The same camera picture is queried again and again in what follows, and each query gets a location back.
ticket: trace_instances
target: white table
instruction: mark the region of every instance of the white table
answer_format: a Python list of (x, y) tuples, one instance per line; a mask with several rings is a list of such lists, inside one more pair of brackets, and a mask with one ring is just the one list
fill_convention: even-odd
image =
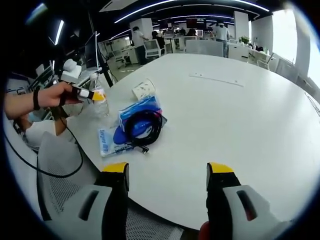
[[(238, 79), (244, 87), (190, 77)], [(129, 197), (169, 221), (200, 229), (208, 220), (206, 163), (230, 166), (243, 185), (270, 202), (281, 220), (295, 218), (318, 184), (320, 119), (303, 90), (263, 68), (233, 59), (167, 54), (106, 90), (111, 112), (134, 102), (131, 89), (149, 78), (168, 122), (146, 155), (103, 160), (86, 112), (70, 125), (99, 168), (129, 162)]]

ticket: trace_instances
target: person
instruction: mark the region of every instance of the person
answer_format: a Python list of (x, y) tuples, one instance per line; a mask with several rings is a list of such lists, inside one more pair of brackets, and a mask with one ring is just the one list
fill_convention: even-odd
[(182, 36), (185, 36), (185, 35), (186, 35), (186, 30), (185, 30), (184, 28), (181, 28), (180, 34), (181, 34)]
[(215, 34), (216, 41), (223, 43), (223, 56), (225, 58), (227, 58), (228, 57), (227, 40), (229, 40), (229, 38), (230, 38), (230, 34), (229, 34), (228, 28), (226, 28), (226, 26), (225, 26), (225, 24), (223, 22), (219, 22), (214, 27), (213, 32)]
[(19, 126), (27, 142), (30, 146), (34, 148), (39, 148), (41, 145), (42, 137), (45, 132), (48, 132), (54, 136), (59, 136), (66, 139), (69, 142), (74, 142), (75, 139), (67, 129), (67, 119), (61, 117), (57, 120), (43, 120), (30, 122), (28, 120), (28, 114), (22, 115), (14, 120), (14, 122)]
[(160, 37), (159, 34), (157, 33), (157, 31), (153, 31), (152, 33), (152, 39), (156, 39), (160, 49), (164, 49), (165, 48), (165, 39), (163, 37)]
[[(64, 104), (78, 104), (80, 100), (69, 98), (65, 102), (61, 97), (64, 93), (71, 93), (72, 86), (66, 82), (60, 82), (46, 89), (39, 90), (37, 102), (41, 108), (57, 107)], [(35, 108), (34, 93), (23, 95), (6, 94), (4, 97), (4, 112), (9, 120), (17, 119), (23, 115), (31, 113)]]
[(186, 35), (187, 36), (196, 36), (196, 30), (191, 28), (191, 29), (189, 29), (189, 31)]
[(140, 31), (138, 26), (135, 26), (132, 30), (132, 41), (135, 47), (136, 55), (140, 64), (145, 65), (147, 63), (147, 59), (146, 50), (144, 47), (144, 40), (148, 41), (149, 39), (144, 36), (144, 34)]

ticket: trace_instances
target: computer monitor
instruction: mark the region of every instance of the computer monitor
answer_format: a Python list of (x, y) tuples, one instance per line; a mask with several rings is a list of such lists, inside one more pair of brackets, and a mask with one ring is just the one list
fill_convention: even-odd
[(88, 70), (98, 69), (97, 32), (94, 32), (84, 46), (85, 64)]
[(204, 36), (204, 31), (203, 31), (203, 30), (197, 30), (197, 31), (196, 31), (196, 35), (197, 35), (198, 37), (203, 37), (203, 36)]

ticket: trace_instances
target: ceiling light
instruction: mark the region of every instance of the ceiling light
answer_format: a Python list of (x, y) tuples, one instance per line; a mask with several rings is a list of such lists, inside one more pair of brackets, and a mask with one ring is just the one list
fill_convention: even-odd
[(115, 21), (114, 23), (116, 24), (116, 23), (122, 21), (123, 19), (126, 19), (127, 17), (129, 17), (129, 16), (131, 16), (131, 15), (133, 15), (133, 14), (136, 14), (136, 13), (142, 11), (142, 10), (145, 10), (145, 9), (148, 9), (148, 8), (151, 8), (151, 7), (160, 5), (160, 4), (170, 3), (170, 2), (173, 2), (173, 1), (177, 1), (177, 0), (166, 0), (166, 1), (161, 1), (161, 2), (155, 3), (155, 4), (151, 4), (151, 5), (149, 5), (149, 6), (145, 6), (145, 7), (143, 7), (143, 8), (140, 8), (140, 9), (138, 9), (138, 10), (136, 10), (136, 11), (133, 11), (133, 12), (129, 13), (128, 15), (126, 15), (126, 16), (118, 19), (118, 20)]
[(121, 33), (119, 33), (119, 34), (117, 34), (117, 35), (113, 36), (113, 37), (112, 37), (112, 38), (110, 38), (109, 40), (114, 39), (115, 37), (118, 37), (119, 35), (124, 34), (124, 33), (128, 32), (128, 31), (130, 31), (130, 29), (125, 30), (125, 31), (123, 31), (123, 32), (121, 32)]
[(242, 1), (242, 0), (231, 0), (231, 1), (239, 2), (239, 3), (242, 3), (242, 4), (248, 4), (248, 5), (254, 6), (254, 7), (256, 7), (256, 8), (265, 10), (266, 12), (270, 12), (269, 9), (266, 9), (266, 8), (264, 8), (264, 7), (262, 7), (262, 6), (259, 6), (259, 5), (257, 5), (257, 4), (254, 4), (254, 3), (251, 3), (251, 2), (248, 2), (248, 1)]
[(170, 17), (170, 19), (188, 18), (188, 17), (212, 17), (212, 18), (234, 19), (233, 17), (230, 17), (230, 16), (218, 16), (218, 15), (188, 15), (188, 16), (174, 16), (174, 17)]
[(60, 34), (63, 26), (64, 26), (64, 21), (61, 20), (58, 28), (58, 32), (56, 33), (54, 45), (57, 45), (59, 42), (59, 38), (60, 38)]

